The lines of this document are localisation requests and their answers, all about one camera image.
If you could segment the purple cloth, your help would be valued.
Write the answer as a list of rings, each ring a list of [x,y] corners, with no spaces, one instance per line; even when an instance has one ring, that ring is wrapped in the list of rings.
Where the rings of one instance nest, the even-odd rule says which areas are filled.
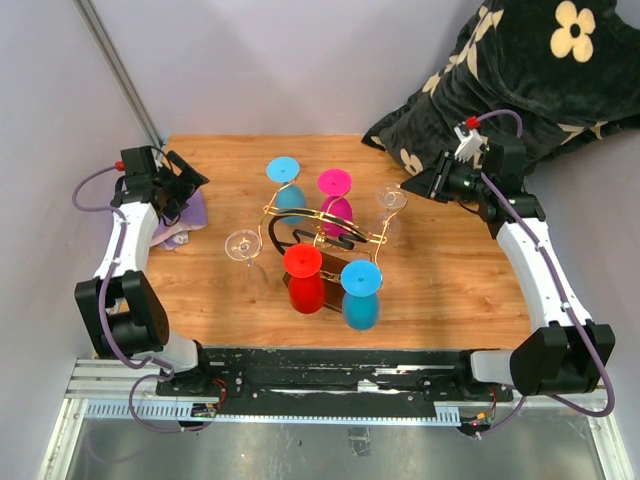
[[[201,190],[189,199],[180,218],[172,221],[163,219],[153,234],[152,247],[175,250],[189,242],[189,233],[203,229],[208,224],[206,203]]]

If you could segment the magenta wine glass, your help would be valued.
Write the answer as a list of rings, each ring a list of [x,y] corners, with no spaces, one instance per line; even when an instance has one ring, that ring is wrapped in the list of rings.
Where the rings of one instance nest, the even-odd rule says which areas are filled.
[[[319,190],[326,195],[321,210],[342,220],[353,221],[353,209],[346,198],[352,187],[350,174],[342,169],[324,171],[317,180]]]

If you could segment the gold wire wine glass rack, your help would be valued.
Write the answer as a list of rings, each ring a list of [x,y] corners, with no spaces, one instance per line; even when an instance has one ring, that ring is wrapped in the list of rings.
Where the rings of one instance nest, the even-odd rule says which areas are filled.
[[[316,229],[313,232],[296,228],[292,231],[292,236],[297,243],[300,243],[303,237],[310,238],[312,245],[318,250],[337,248],[342,251],[351,251],[358,243],[374,244],[377,249],[380,249],[383,245],[387,244],[387,238],[385,236],[387,224],[384,224],[382,233],[377,234],[365,232],[353,221],[342,220],[330,213],[322,211],[321,208],[319,210],[308,207],[289,210],[276,209],[274,213],[271,213],[271,206],[278,190],[273,194],[270,203],[263,207],[263,210],[265,217],[272,218],[268,226],[269,238],[273,246],[280,253],[285,253],[286,250],[291,247],[288,243],[280,242],[275,233],[275,224],[278,221],[284,220],[288,220],[293,226],[299,225],[304,219],[314,221],[316,223]]]

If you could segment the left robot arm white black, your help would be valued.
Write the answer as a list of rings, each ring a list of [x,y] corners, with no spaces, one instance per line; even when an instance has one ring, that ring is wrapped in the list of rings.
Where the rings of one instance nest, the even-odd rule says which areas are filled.
[[[168,315],[146,269],[153,246],[188,231],[183,219],[197,204],[208,178],[179,154],[153,145],[124,149],[114,196],[104,206],[113,226],[104,258],[74,298],[95,353],[132,369],[155,363],[180,373],[190,394],[207,393],[214,371],[199,361],[200,344],[170,329]]]

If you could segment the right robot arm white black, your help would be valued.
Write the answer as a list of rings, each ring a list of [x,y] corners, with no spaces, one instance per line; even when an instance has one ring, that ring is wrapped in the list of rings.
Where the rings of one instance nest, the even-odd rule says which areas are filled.
[[[524,189],[523,141],[489,140],[481,168],[441,153],[438,161],[404,181],[402,189],[441,203],[471,200],[508,258],[525,299],[531,333],[513,350],[474,350],[453,375],[455,392],[474,400],[489,383],[525,396],[591,393],[603,381],[615,345],[610,326],[597,324],[581,305],[554,252],[545,212]]]

